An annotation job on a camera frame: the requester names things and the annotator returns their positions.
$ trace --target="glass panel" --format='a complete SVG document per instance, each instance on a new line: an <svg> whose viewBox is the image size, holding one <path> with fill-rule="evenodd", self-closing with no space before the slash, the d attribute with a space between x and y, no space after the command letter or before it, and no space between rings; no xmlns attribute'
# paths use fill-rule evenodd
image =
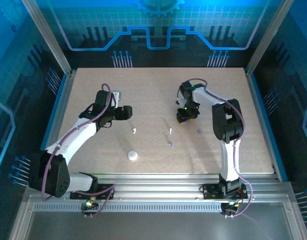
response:
<svg viewBox="0 0 307 240"><path fill-rule="evenodd" d="M63 75L22 2L0 0L0 239L27 185L22 156L40 148Z"/></svg>
<svg viewBox="0 0 307 240"><path fill-rule="evenodd" d="M254 76L287 177L301 193L307 189L307 0L294 1Z"/></svg>
<svg viewBox="0 0 307 240"><path fill-rule="evenodd" d="M246 67L280 4L280 0L37 2L73 68Z"/></svg>

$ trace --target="wooden table surface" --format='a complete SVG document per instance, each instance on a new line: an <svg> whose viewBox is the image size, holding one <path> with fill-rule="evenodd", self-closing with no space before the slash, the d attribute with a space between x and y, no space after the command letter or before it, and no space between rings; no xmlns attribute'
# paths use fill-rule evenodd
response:
<svg viewBox="0 0 307 240"><path fill-rule="evenodd" d="M129 120L114 121L111 128L102 128L87 140L71 159L69 171L220 173L221 147L213 133L211 111L202 104L197 119L188 124L178 124L176 120L177 90L191 78L205 79L210 91L239 101L246 122L239 149L240 172L272 173L271 159L242 68L79 68L59 136L95 101L103 83L121 91L119 105L132 106L133 116ZM138 153L136 161L128 159L130 150Z"/></svg>

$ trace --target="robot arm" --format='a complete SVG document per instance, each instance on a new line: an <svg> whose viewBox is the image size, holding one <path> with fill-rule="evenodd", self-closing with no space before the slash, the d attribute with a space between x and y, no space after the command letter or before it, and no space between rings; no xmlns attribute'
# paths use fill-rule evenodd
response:
<svg viewBox="0 0 307 240"><path fill-rule="evenodd" d="M234 105L240 112L239 102L236 99L227 100L219 97L210 91L206 91L203 84L191 85L185 81L179 87L182 97L178 97L177 102L181 108L177 110L177 120L183 123L189 119L198 117L199 106L207 105L212 112L213 132L221 147L221 171L219 184L223 195L234 192L240 188L239 182L239 144L237 140L243 133L243 125L240 117L223 100Z"/></svg>
<svg viewBox="0 0 307 240"><path fill-rule="evenodd" d="M95 135L100 128L106 128L107 123L110 123L111 126L112 120L127 120L132 117L133 111L131 106L118 107L120 98L121 92L119 91L112 91L110 96L108 91L98 91L95 102L79 115L78 120L67 134L75 129L74 132L66 138L67 134L65 134L53 145L47 147L45 151L33 153L31 158L38 160L33 161L31 164L28 179L29 187L39 191L42 190L47 162L55 148L58 147L47 174L45 193L59 198L66 192L99 192L100 186L98 186L98 180L95 176L86 173L69 174L68 164L78 149ZM94 119L104 110L108 101L111 104L106 111L99 118L90 122L90 120Z"/></svg>

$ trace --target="gear graphic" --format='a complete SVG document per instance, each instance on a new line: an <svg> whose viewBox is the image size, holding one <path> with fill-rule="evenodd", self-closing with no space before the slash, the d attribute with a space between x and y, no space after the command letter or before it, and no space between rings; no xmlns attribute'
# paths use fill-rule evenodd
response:
<svg viewBox="0 0 307 240"><path fill-rule="evenodd" d="M174 14L175 10L180 9L180 4L184 4L184 0L134 0L139 10L150 17L162 15L167 17L168 14Z"/></svg>
<svg viewBox="0 0 307 240"><path fill-rule="evenodd" d="M11 23L19 21L23 15L21 0L0 0L0 10Z"/></svg>

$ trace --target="white bottle cap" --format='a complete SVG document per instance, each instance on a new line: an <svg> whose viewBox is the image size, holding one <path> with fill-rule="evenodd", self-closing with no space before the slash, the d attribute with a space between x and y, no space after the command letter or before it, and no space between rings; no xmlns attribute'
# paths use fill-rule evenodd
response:
<svg viewBox="0 0 307 240"><path fill-rule="evenodd" d="M131 161L135 161L138 158L138 153L134 150L131 150L131 151L128 152L128 158Z"/></svg>

